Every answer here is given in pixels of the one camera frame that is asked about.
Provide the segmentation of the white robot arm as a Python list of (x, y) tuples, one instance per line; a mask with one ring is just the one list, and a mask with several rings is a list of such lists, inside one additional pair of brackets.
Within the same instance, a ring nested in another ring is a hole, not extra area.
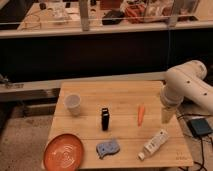
[(199, 60), (176, 65), (164, 73), (165, 85), (160, 91), (163, 123), (170, 122), (185, 98), (213, 115), (213, 87), (203, 81), (206, 75), (207, 68)]

